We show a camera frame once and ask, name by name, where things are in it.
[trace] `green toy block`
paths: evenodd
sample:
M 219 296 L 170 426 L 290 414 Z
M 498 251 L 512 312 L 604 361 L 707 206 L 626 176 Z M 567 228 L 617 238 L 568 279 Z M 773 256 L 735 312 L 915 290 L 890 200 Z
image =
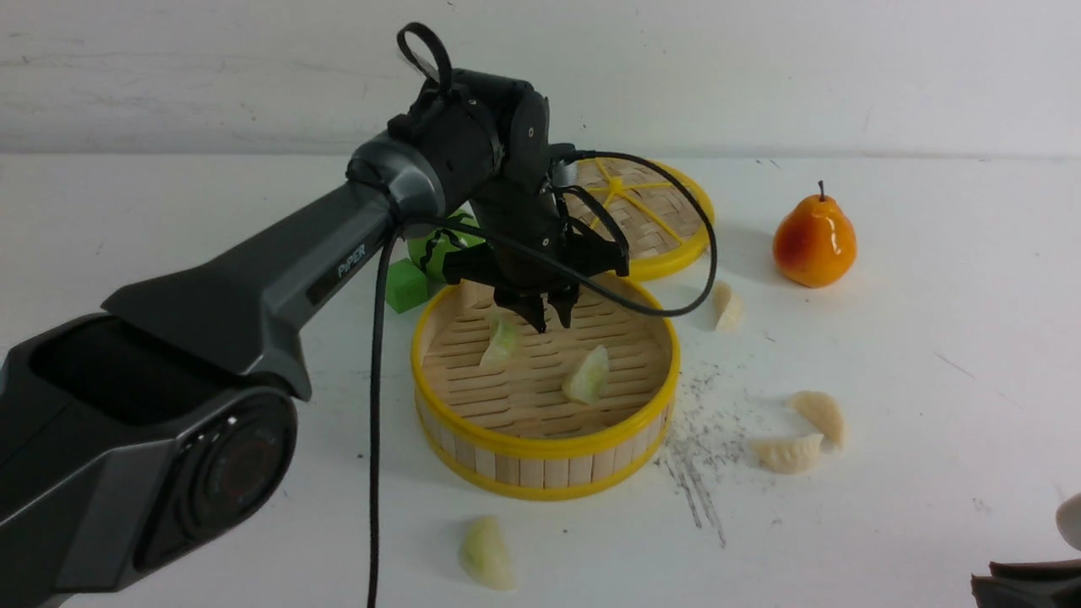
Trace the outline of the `green toy block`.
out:
M 399 315 L 428 301 L 428 277 L 413 265 L 399 260 L 387 270 L 387 304 Z

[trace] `white table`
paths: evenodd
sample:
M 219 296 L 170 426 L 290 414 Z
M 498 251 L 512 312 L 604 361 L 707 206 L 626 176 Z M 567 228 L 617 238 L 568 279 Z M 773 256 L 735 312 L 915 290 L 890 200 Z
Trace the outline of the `white table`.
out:
M 387 319 L 382 606 L 962 607 L 987 561 L 1076 556 L 1054 511 L 1081 491 L 1081 162 L 677 160 L 717 208 L 742 328 L 676 321 L 678 415 L 657 462 L 557 504 L 485 493 L 414 420 Z M 190 266 L 334 187 L 344 158 L 0 156 L 0 347 Z M 773 229 L 826 181 L 857 228 L 841 282 L 772 269 Z M 649 285 L 692 298 L 700 263 Z M 117 596 L 71 608 L 356 607 L 368 563 L 374 265 L 305 329 L 315 398 L 296 457 L 249 523 Z M 746 439 L 802 433 L 795 391 L 836 395 L 851 448 L 777 476 Z M 682 476 L 686 480 L 678 483 Z M 468 519 L 502 518 L 513 595 L 467 580 Z

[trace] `white dumpling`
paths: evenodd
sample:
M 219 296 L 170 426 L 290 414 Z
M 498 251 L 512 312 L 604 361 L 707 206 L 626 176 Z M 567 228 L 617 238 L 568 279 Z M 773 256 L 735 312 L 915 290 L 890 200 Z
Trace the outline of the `white dumpling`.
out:
M 601 345 L 590 351 L 563 380 L 563 394 L 572 401 L 592 406 L 601 398 L 608 376 L 608 348 Z
M 823 436 L 818 433 L 793 439 L 755 439 L 750 442 L 750 449 L 770 471 L 795 475 L 818 464 L 822 439 Z
M 495 591 L 515 591 L 518 583 L 499 521 L 485 516 L 472 523 L 462 540 L 458 561 L 469 578 Z
M 743 319 L 743 300 L 724 281 L 713 283 L 713 307 L 717 310 L 717 331 L 735 329 Z
M 817 391 L 800 391 L 788 399 L 788 407 L 808 419 L 833 445 L 844 449 L 849 426 L 837 399 Z
M 518 349 L 518 326 L 503 313 L 488 318 L 491 341 L 480 358 L 481 368 L 501 368 L 507 365 Z

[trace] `dark object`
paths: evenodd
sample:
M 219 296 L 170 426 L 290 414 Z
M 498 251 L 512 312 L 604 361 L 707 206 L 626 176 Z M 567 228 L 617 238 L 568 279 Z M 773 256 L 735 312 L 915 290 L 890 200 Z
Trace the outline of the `dark object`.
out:
M 1081 559 L 990 565 L 990 577 L 972 578 L 980 608 L 1081 607 Z
M 409 51 L 408 32 L 438 66 Z M 403 235 L 439 227 L 488 239 L 490 249 L 454 254 L 479 263 L 458 277 L 495 286 L 542 330 L 542 294 L 568 325 L 579 286 L 653 316 L 685 314 L 708 295 L 716 253 L 705 290 L 683 308 L 655 309 L 592 281 L 626 274 L 626 240 L 617 226 L 610 242 L 568 220 L 561 196 L 570 190 L 552 187 L 548 173 L 601 153 L 549 146 L 544 97 L 524 81 L 453 70 L 425 26 L 406 26 L 399 45 L 429 78 L 409 113 L 353 153 L 344 185 L 201 266 L 121 288 L 103 304 L 108 314 L 9 353 L 0 369 L 0 608 L 123 589 L 258 511 L 292 459 L 292 398 L 311 395 L 298 332 L 382 248 L 369 459 L 374 606 L 383 300 Z M 445 219 L 469 198 L 481 228 Z M 716 244 L 711 226 L 709 236 Z

